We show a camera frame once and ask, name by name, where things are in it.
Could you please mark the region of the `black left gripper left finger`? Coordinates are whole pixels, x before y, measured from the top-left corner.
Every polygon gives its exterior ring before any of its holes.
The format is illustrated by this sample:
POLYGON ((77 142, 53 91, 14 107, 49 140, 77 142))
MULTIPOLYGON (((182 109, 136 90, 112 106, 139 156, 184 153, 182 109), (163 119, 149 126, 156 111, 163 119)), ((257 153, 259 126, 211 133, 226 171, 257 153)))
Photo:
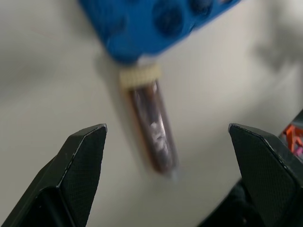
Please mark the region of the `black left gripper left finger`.
POLYGON ((84 227, 101 174, 107 125, 70 135, 35 176, 4 227, 84 227))

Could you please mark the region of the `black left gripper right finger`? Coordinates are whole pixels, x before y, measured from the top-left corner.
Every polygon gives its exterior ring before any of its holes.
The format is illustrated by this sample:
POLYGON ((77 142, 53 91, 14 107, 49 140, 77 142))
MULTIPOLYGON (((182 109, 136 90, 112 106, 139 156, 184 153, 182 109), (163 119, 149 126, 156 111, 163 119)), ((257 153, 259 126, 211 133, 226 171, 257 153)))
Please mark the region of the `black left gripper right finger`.
POLYGON ((275 135, 231 123, 241 179, 201 227, 301 227, 303 163, 275 135))

